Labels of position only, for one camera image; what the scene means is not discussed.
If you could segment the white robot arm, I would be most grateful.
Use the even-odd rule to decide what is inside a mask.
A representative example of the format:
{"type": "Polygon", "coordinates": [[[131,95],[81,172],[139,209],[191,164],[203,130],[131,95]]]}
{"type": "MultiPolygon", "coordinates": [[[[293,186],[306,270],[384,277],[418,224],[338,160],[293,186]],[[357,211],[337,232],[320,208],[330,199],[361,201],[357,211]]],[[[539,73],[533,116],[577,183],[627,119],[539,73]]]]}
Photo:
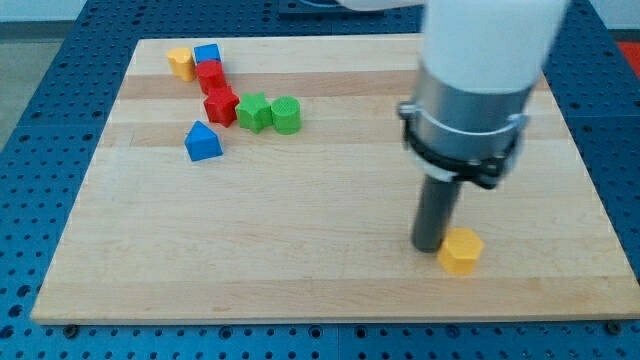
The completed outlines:
{"type": "Polygon", "coordinates": [[[568,0],[427,0],[404,142],[441,182],[492,189],[514,166],[524,107],[568,0]]]}

